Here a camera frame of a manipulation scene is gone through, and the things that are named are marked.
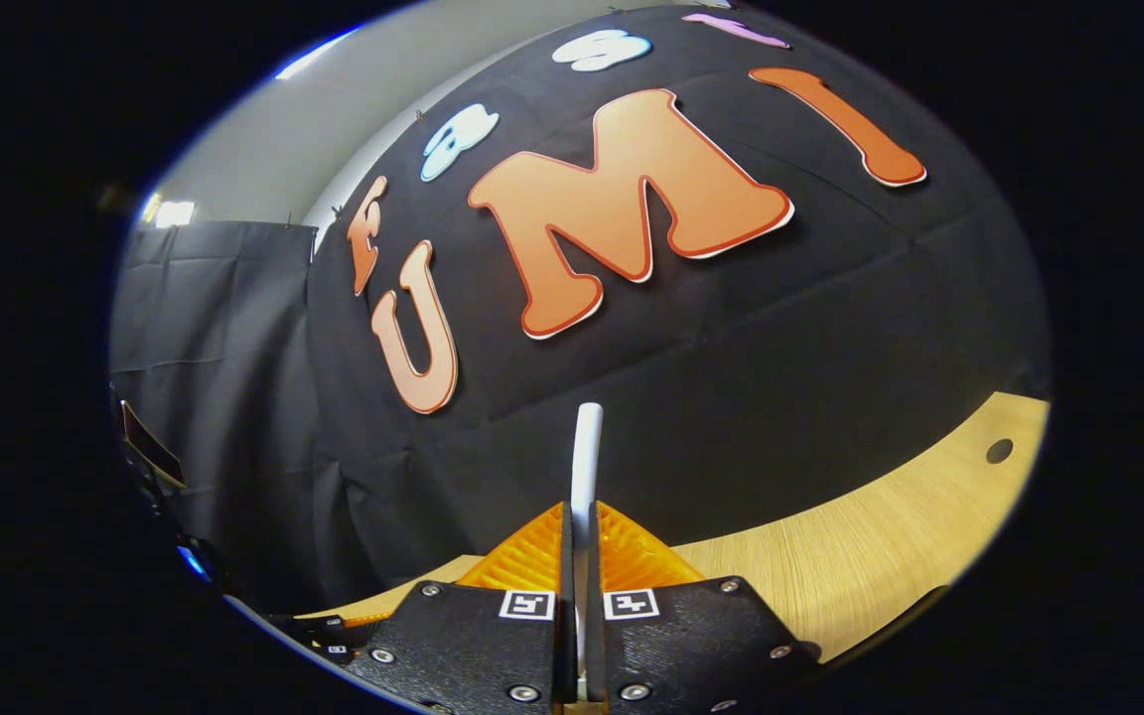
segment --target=black fabric backdrop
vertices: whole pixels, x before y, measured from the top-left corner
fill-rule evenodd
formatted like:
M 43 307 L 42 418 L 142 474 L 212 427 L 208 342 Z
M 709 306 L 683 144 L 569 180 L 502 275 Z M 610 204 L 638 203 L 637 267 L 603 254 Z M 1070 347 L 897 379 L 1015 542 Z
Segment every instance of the black fabric backdrop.
M 852 58 L 753 13 L 739 19 L 794 49 L 700 23 L 691 8 L 593 18 L 518 49 L 446 95 L 356 186 L 327 228 L 308 281 L 320 389 L 319 461 L 337 461 L 350 514 L 390 581 L 482 554 L 569 493 L 579 403 L 605 408 L 598 496 L 670 543 L 789 516 L 884 475 L 948 434 L 995 389 L 1035 397 L 1048 379 L 1039 276 L 1011 209 L 938 119 Z M 651 53 L 598 72 L 550 59 L 564 41 L 626 29 Z M 807 70 L 896 142 L 928 180 L 891 190 L 815 110 L 755 67 Z M 589 320 L 545 341 L 508 246 L 474 182 L 516 151 L 590 167 L 590 119 L 631 92 L 667 87 L 681 112 L 756 181 L 797 207 L 780 230 L 708 261 L 667 248 L 670 217 L 649 194 L 654 272 L 635 285 L 573 245 L 604 283 Z M 435 181 L 422 149 L 458 110 L 500 114 L 492 134 Z M 380 259 L 362 297 L 345 227 L 386 176 Z M 459 381 L 423 416 L 387 375 L 370 312 L 413 245 L 458 348 Z M 415 367 L 426 339 L 399 291 L 396 320 Z
M 162 485 L 169 508 L 273 611 L 378 588 L 336 466 L 312 464 L 313 239 L 263 222 L 137 231 L 110 323 L 114 389 L 181 459 L 188 488 Z

